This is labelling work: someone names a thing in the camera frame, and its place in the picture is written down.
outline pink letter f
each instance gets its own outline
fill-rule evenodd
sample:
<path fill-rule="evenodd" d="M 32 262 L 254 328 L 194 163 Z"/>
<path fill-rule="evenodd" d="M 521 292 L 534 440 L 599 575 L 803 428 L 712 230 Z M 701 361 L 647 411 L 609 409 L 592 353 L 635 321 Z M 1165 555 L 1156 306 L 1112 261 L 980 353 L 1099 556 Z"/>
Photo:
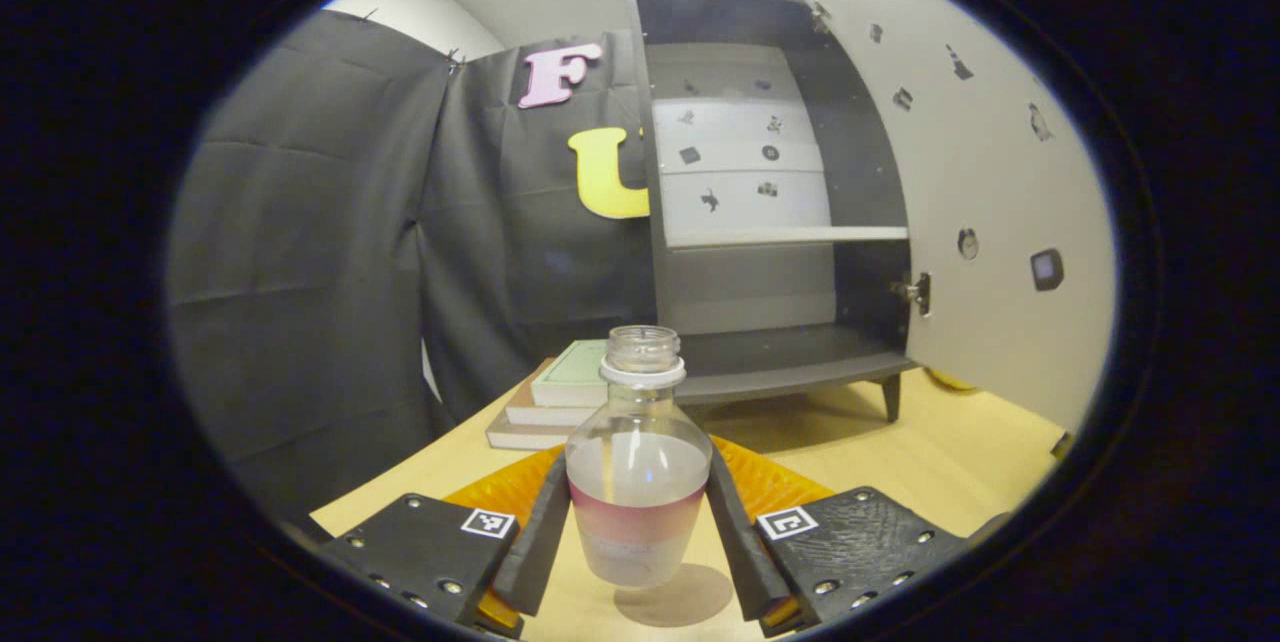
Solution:
<path fill-rule="evenodd" d="M 544 104 L 562 104 L 573 93 L 572 90 L 561 87 L 561 78 L 576 84 L 586 77 L 586 63 L 581 58 L 600 59 L 604 50 L 600 45 L 591 42 L 579 45 L 576 49 L 558 49 L 535 51 L 525 58 L 529 63 L 529 90 L 520 98 L 520 109 L 541 106 Z"/>

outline wooden table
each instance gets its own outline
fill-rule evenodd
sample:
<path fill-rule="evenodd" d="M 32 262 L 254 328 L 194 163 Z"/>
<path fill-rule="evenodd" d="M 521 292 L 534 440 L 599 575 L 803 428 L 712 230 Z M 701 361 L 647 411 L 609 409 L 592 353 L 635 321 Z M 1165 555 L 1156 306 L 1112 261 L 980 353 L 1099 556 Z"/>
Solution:
<path fill-rule="evenodd" d="M 529 451 L 493 450 L 484 436 L 507 396 L 511 393 L 403 463 L 320 506 L 312 519 L 338 536 L 404 492 L 443 497 L 524 458 Z M 1052 469 L 1050 450 L 1062 436 L 1056 425 L 1000 396 L 943 391 L 922 370 L 902 373 L 901 418 L 895 425 L 884 422 L 881 391 L 873 382 L 714 408 L 692 405 L 686 413 L 708 434 L 762 451 L 832 490 L 860 483 L 877 487 L 959 536 L 1018 506 Z M 614 597 L 614 588 L 590 573 L 570 514 L 541 610 L 525 618 L 522 637 L 762 638 L 754 622 L 742 622 L 716 523 L 705 501 L 703 506 L 685 555 L 686 565 L 698 567 L 682 568 L 677 582 L 686 590 L 672 590 L 673 596 L 657 605 L 637 593 Z M 687 586 L 698 593 L 687 593 Z"/>

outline pink label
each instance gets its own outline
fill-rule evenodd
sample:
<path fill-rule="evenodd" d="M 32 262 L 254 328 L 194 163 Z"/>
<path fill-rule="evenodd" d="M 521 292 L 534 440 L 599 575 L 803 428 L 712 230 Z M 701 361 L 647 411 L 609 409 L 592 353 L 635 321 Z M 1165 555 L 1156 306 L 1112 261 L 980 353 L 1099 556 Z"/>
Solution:
<path fill-rule="evenodd" d="M 698 519 L 703 487 L 675 503 L 654 506 L 613 505 L 568 483 L 577 526 L 584 532 L 612 542 L 648 545 L 689 535 Z"/>
<path fill-rule="evenodd" d="M 544 104 L 562 104 L 573 95 L 568 87 L 562 87 L 559 81 L 577 84 L 586 77 L 586 59 L 600 59 L 604 50 L 600 45 L 591 42 L 579 45 L 576 49 L 558 49 L 535 51 L 526 55 L 529 63 L 529 90 L 520 98 L 520 109 L 541 106 Z"/>

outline cabinet leg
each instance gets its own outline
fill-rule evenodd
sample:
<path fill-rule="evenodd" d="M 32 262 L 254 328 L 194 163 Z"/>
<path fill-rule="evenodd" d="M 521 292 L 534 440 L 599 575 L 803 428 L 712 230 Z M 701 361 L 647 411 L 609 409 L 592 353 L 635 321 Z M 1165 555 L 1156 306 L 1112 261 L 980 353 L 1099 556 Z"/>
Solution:
<path fill-rule="evenodd" d="M 896 373 L 893 377 L 881 380 L 881 390 L 884 391 L 884 413 L 887 414 L 890 422 L 897 422 L 897 413 L 902 404 L 902 376 Z"/>

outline stack of books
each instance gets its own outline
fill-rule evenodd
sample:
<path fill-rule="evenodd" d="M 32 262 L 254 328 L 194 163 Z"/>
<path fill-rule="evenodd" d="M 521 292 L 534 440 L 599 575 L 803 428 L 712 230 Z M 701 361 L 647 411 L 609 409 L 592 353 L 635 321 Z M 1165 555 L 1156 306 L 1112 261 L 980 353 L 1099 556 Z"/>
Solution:
<path fill-rule="evenodd" d="M 567 440 L 577 425 L 600 409 L 607 384 L 600 379 L 605 340 L 579 340 L 530 373 L 489 423 L 489 446 L 545 450 Z"/>

